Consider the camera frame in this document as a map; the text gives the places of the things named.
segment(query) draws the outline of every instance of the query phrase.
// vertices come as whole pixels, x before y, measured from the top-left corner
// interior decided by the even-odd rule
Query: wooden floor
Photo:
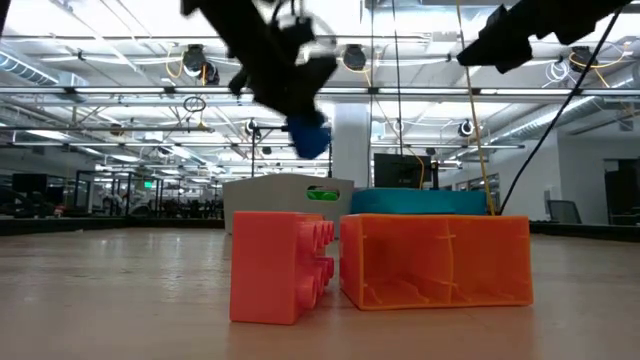
[[[0,359],[640,359],[640,246],[536,237],[527,308],[361,312],[333,281],[295,326],[228,321],[210,230],[0,238]]]

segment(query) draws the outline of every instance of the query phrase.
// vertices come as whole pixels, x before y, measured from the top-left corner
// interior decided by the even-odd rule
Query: black monitor
[[[431,182],[431,157],[420,156],[424,162],[424,182]],[[413,155],[374,154],[373,181],[375,187],[420,188],[422,164]]]

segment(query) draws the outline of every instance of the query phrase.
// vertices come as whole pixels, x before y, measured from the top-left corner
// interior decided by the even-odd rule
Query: white pillar
[[[336,104],[333,117],[333,176],[369,186],[371,122],[368,104]]]

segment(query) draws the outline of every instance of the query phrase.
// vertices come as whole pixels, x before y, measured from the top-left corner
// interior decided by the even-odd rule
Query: red lego brick
[[[333,277],[333,258],[318,255],[333,231],[321,215],[236,212],[231,321],[291,325],[313,309]]]

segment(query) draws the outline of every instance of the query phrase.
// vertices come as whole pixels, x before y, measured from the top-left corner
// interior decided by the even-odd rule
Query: chair
[[[582,224],[578,207],[573,201],[547,200],[551,220],[562,224]]]

